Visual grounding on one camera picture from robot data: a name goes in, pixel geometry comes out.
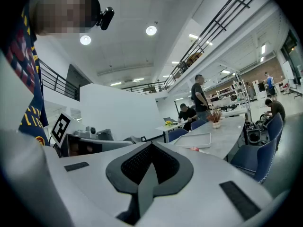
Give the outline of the black balcony railing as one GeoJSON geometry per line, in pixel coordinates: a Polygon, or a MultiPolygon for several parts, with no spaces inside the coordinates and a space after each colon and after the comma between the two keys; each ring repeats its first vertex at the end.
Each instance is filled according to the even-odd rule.
{"type": "Polygon", "coordinates": [[[125,87],[124,90],[142,95],[161,92],[169,89],[190,68],[199,57],[209,52],[214,41],[222,35],[230,24],[243,12],[251,7],[254,0],[227,0],[219,11],[203,28],[197,38],[193,39],[190,47],[182,54],[170,74],[159,82],[125,87]]]}
{"type": "Polygon", "coordinates": [[[80,87],[73,85],[39,59],[42,81],[45,87],[76,101],[80,100],[80,87]]]}

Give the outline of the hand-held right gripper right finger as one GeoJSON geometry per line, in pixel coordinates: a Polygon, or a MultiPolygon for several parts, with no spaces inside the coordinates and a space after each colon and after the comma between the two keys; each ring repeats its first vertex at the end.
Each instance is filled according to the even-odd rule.
{"type": "Polygon", "coordinates": [[[151,160],[158,179],[154,197],[179,193],[193,176],[194,167],[187,157],[159,143],[152,143],[151,160]]]}

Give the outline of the blue upholstered chair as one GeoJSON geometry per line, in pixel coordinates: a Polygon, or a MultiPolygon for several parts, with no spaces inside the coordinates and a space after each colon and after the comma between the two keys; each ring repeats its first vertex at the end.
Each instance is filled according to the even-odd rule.
{"type": "Polygon", "coordinates": [[[242,145],[230,164],[260,184],[266,180],[276,152],[276,138],[263,146],[242,145]]]}
{"type": "Polygon", "coordinates": [[[283,130],[283,119],[280,113],[277,113],[271,121],[267,124],[267,131],[269,140],[272,141],[276,139],[276,151],[278,150],[278,145],[280,142],[282,130],[283,130]]]}
{"type": "Polygon", "coordinates": [[[204,120],[196,120],[191,123],[191,131],[195,130],[196,128],[206,124],[207,122],[204,120]]]}
{"type": "Polygon", "coordinates": [[[188,133],[188,131],[186,131],[185,129],[177,128],[177,129],[168,133],[168,139],[169,139],[168,142],[172,142],[172,141],[178,139],[180,136],[183,136],[187,133],[188,133]]]}

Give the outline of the person's left hand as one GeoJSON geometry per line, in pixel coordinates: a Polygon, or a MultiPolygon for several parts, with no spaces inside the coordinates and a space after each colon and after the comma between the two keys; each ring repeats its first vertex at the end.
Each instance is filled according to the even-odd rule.
{"type": "Polygon", "coordinates": [[[69,148],[69,155],[73,156],[80,156],[80,155],[87,155],[92,154],[93,148],[91,146],[85,146],[78,143],[72,143],[69,148]]]}

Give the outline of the dried red potted plant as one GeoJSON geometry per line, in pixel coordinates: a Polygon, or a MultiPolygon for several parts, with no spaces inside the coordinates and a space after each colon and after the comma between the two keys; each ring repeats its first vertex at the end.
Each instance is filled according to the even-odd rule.
{"type": "Polygon", "coordinates": [[[220,119],[222,112],[218,109],[214,109],[207,117],[207,120],[212,122],[214,129],[219,129],[221,126],[220,119]]]}

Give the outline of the grey rectangular tray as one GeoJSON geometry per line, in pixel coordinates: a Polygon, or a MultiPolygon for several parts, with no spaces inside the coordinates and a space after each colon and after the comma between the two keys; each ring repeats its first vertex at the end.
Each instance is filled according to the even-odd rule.
{"type": "Polygon", "coordinates": [[[183,148],[209,148],[211,146],[211,133],[180,136],[174,145],[183,148]]]}

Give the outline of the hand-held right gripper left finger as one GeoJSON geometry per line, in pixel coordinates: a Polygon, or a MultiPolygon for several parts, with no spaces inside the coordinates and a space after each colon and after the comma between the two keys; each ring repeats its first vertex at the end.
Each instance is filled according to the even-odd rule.
{"type": "Polygon", "coordinates": [[[128,209],[117,218],[132,226],[140,219],[138,187],[151,163],[152,143],[147,142],[112,160],[106,167],[106,176],[113,187],[118,192],[131,195],[128,209]]]}

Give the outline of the white shelf rack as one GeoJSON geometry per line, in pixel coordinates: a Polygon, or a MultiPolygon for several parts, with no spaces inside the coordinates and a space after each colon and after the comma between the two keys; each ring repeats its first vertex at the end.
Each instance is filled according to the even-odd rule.
{"type": "Polygon", "coordinates": [[[225,118],[242,115],[246,121],[252,121],[250,97],[239,72],[233,73],[228,83],[217,86],[205,94],[211,112],[220,111],[225,118]]]}

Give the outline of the white side table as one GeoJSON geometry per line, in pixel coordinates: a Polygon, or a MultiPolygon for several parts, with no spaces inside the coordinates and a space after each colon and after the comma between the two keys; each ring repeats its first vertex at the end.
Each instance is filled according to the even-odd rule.
{"type": "Polygon", "coordinates": [[[182,121],[180,123],[174,122],[172,125],[163,125],[163,126],[157,127],[156,129],[160,130],[163,133],[164,142],[169,143],[169,132],[183,127],[185,123],[187,123],[187,120],[182,121]]]}

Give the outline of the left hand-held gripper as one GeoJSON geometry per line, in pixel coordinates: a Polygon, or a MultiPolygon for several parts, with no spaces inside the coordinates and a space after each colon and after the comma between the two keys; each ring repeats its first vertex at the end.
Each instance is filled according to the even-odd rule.
{"type": "Polygon", "coordinates": [[[51,130],[51,136],[55,141],[55,149],[60,157],[71,157],[69,148],[72,143],[91,146],[93,154],[110,151],[133,145],[132,141],[102,140],[99,138],[101,132],[96,131],[97,139],[86,139],[74,135],[77,130],[85,130],[87,126],[71,118],[66,113],[61,113],[51,130]]]}

